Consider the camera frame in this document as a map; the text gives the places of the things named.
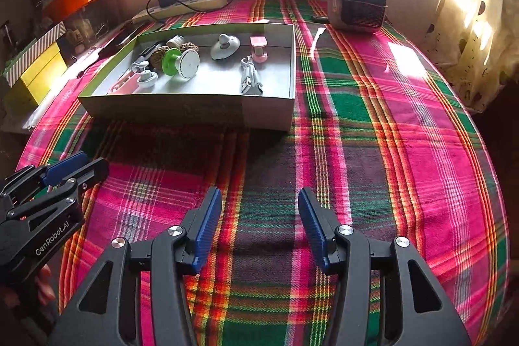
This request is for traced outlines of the white power strip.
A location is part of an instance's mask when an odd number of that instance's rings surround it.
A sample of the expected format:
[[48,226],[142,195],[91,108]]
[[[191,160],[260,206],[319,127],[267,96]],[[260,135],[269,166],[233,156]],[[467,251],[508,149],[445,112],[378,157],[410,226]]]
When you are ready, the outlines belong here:
[[175,17],[198,10],[215,10],[225,7],[228,0],[183,0],[176,2],[167,7],[149,6],[147,9],[137,13],[132,17],[134,24],[139,24],[147,20],[157,19],[160,21],[166,20],[170,17]]

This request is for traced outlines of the white round face toy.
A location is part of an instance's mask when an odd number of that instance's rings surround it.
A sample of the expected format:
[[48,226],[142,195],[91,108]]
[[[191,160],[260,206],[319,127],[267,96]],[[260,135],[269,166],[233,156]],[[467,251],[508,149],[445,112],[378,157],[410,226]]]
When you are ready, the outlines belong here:
[[222,61],[230,58],[240,48],[238,37],[221,33],[215,45],[211,47],[210,56],[214,61]]

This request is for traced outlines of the plaid pink green cloth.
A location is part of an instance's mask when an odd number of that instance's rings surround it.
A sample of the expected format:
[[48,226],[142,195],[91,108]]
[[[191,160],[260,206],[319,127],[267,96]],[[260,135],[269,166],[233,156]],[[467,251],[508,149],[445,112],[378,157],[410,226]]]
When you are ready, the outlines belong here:
[[83,151],[108,179],[88,192],[86,221],[66,244],[66,306],[111,239],[149,239],[223,194],[209,260],[186,281],[201,345],[318,345],[334,283],[315,265],[297,213],[301,188],[369,237],[408,238],[459,312],[473,344],[503,313],[509,246],[505,206],[468,111],[426,57],[390,25],[338,33],[316,0],[242,0],[173,18],[179,27],[270,21],[296,36],[296,100],[286,133],[160,127],[90,117],[69,83],[36,125],[20,166]]

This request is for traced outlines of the floral curtain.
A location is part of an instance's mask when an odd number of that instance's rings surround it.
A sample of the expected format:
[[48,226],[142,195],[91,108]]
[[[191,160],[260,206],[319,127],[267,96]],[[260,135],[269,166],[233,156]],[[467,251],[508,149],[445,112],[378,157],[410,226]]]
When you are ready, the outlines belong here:
[[440,0],[420,50],[466,107],[484,112],[518,80],[518,0]]

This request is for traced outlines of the green white cardboard box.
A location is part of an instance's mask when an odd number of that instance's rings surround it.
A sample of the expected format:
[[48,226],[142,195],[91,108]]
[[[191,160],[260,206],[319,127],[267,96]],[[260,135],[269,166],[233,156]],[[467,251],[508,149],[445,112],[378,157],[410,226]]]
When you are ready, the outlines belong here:
[[[221,33],[239,38],[240,48],[228,59],[210,56]],[[132,94],[111,95],[109,89],[138,61],[143,50],[181,35],[200,47],[196,75],[167,76],[163,69],[154,86]],[[264,35],[268,58],[252,60],[250,37]],[[78,96],[95,118],[161,125],[233,125],[286,132],[296,98],[296,36],[293,25],[238,23],[199,25],[144,33],[133,38],[103,65]]]

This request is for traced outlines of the brown walnut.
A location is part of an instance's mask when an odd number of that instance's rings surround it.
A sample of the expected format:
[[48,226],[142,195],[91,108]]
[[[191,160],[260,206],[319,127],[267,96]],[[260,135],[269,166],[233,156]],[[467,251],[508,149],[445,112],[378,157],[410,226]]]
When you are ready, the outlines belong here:
[[195,45],[194,43],[192,42],[185,42],[185,43],[182,43],[179,47],[179,50],[181,52],[185,52],[187,50],[194,50],[195,52],[199,52],[200,51],[200,47]]
[[149,58],[150,69],[161,72],[163,58],[169,50],[169,46],[157,46]]

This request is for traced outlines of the green white suction holder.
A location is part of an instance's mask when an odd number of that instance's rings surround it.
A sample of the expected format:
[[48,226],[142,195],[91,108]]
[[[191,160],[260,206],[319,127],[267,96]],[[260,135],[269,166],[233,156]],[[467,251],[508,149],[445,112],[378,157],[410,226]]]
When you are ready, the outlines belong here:
[[181,52],[178,48],[171,48],[163,55],[161,64],[167,76],[179,75],[184,79],[191,79],[200,66],[200,56],[194,49]]

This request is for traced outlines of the yellow box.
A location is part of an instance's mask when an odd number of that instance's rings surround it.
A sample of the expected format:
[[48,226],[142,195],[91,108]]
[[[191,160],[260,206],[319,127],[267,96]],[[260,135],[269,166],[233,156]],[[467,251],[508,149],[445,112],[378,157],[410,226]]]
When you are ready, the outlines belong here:
[[28,112],[41,104],[55,80],[67,65],[55,42],[44,51],[21,75],[4,96],[7,109],[14,113]]

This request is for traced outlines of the black smartphone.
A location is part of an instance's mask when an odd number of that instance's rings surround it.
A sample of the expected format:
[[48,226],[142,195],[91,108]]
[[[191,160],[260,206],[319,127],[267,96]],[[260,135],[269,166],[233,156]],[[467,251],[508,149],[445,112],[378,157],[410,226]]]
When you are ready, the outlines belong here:
[[128,21],[122,28],[121,31],[99,51],[99,60],[111,57],[119,52],[124,46],[127,45],[136,35],[144,30],[149,21],[144,21],[141,24],[135,24]]

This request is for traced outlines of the small white ribbed jar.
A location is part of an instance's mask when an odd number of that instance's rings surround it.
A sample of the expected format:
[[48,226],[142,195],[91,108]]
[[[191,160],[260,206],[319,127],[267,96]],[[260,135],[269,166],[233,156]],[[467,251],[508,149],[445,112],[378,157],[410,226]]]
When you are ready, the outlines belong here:
[[171,39],[167,40],[166,45],[169,48],[177,48],[180,49],[181,46],[185,43],[185,39],[181,35],[175,35]]

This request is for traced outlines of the grey white knob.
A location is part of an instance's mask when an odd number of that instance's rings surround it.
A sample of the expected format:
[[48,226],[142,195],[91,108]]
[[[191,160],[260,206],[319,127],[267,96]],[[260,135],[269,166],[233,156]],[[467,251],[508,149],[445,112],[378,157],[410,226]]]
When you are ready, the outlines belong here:
[[150,63],[146,60],[136,61],[132,64],[131,70],[137,75],[137,86],[147,89],[155,85],[158,75],[151,69]]

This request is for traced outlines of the striped gift box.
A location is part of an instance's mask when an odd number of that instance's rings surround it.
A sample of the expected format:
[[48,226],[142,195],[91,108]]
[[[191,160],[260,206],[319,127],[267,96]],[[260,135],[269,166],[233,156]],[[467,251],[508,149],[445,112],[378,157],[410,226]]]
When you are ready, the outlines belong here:
[[23,73],[35,62],[53,43],[66,32],[63,21],[48,30],[38,40],[33,41],[21,54],[16,56],[3,73],[5,81],[11,88]]

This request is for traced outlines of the pink clip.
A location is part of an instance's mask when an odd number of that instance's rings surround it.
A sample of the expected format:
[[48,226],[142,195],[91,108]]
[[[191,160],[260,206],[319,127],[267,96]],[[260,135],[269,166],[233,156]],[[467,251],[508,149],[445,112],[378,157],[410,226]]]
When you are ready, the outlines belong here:
[[111,95],[132,94],[139,86],[139,77],[140,74],[138,72],[127,71],[115,82],[108,93]]
[[257,63],[267,61],[268,55],[265,50],[267,47],[267,38],[264,35],[252,35],[250,37],[250,46],[252,48],[252,60]]

